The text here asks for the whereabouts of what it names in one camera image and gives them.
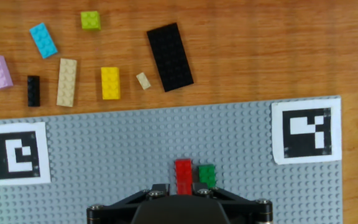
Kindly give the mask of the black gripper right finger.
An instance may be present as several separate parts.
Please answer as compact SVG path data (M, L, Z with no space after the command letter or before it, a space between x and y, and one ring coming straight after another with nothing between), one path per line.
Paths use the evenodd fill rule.
M192 185L194 196L206 197L222 206L222 213L229 223L273 224L273 205L265 198L248 200L219 187L208 187L205 183Z

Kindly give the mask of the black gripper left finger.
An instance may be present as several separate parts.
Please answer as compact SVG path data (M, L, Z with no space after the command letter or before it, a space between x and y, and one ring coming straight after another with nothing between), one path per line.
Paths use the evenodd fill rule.
M141 190L114 204L90 205L86 209L87 224L132 223L137 209L143 202L167 197L170 184L153 184L151 189Z

